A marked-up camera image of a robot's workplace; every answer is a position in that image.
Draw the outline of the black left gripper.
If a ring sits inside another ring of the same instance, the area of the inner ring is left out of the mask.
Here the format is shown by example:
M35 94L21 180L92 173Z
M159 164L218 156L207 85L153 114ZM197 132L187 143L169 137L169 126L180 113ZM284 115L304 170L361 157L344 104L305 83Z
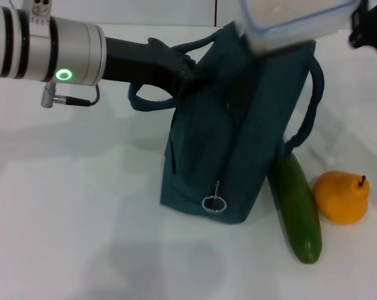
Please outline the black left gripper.
M180 100L212 81L209 69L159 39L140 44L107 37L106 47L104 80L155 86Z

